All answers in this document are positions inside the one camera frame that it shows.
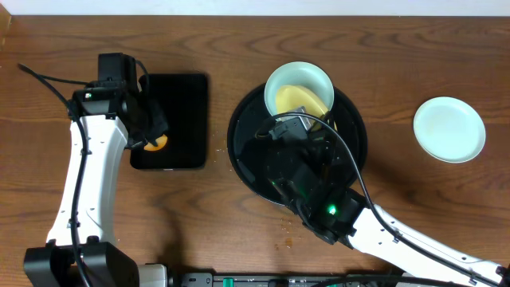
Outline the light blue plate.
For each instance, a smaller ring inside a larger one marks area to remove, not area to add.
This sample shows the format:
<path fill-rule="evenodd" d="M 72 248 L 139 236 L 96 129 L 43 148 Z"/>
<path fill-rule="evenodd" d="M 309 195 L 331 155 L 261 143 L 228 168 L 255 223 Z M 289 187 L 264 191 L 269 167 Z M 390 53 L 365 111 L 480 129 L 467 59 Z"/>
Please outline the light blue plate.
<path fill-rule="evenodd" d="M 276 69 L 266 82 L 265 105 L 271 116 L 278 114 L 275 98 L 283 85 L 302 85 L 312 90 L 328 107 L 334 104 L 334 86 L 330 77 L 314 64 L 294 61 Z"/>
<path fill-rule="evenodd" d="M 485 146 L 485 124 L 469 104 L 448 96 L 434 97 L 416 111 L 413 130 L 421 148 L 446 163 L 465 163 Z"/>

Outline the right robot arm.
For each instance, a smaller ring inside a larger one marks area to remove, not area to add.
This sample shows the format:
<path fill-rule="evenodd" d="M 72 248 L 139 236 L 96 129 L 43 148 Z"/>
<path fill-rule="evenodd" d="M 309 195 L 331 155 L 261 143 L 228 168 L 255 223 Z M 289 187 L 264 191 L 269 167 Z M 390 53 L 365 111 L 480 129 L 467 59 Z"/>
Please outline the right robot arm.
<path fill-rule="evenodd" d="M 420 280 L 462 286 L 507 286 L 509 269 L 470 257 L 401 223 L 358 193 L 331 182 L 341 163 L 359 169 L 335 132 L 269 132 L 268 181 L 304 226 L 328 244 L 340 242 L 396 265 Z"/>

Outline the green yellow sponge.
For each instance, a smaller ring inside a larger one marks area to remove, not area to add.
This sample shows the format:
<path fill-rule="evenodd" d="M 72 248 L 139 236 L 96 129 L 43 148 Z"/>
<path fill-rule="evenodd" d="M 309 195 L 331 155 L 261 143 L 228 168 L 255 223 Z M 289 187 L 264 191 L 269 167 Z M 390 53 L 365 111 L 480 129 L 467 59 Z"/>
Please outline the green yellow sponge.
<path fill-rule="evenodd" d="M 166 135 L 161 135 L 159 138 L 152 142 L 148 142 L 143 149 L 145 151 L 159 151 L 167 145 L 168 138 Z"/>

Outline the yellow plate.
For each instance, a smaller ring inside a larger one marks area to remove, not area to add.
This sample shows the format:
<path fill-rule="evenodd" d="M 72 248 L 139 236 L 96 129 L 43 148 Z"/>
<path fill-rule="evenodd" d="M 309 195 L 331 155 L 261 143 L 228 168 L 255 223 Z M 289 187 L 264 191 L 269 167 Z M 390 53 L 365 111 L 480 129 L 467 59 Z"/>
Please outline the yellow plate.
<path fill-rule="evenodd" d="M 278 114 L 305 112 L 321 118 L 332 110 L 312 90 L 302 85 L 281 86 L 276 93 L 275 103 Z"/>

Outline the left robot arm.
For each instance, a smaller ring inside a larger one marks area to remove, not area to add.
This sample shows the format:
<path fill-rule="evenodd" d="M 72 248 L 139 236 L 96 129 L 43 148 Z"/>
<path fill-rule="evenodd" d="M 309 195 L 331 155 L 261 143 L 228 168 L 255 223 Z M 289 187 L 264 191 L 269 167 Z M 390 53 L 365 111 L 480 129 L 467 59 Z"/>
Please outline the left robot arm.
<path fill-rule="evenodd" d="M 151 97 L 144 66 L 124 53 L 98 56 L 98 78 L 80 83 L 70 99 L 56 96 L 71 120 L 69 168 L 46 244 L 25 252 L 34 286 L 168 286 L 163 264 L 139 265 L 116 247 L 113 209 L 124 150 L 158 147 L 167 118 Z"/>

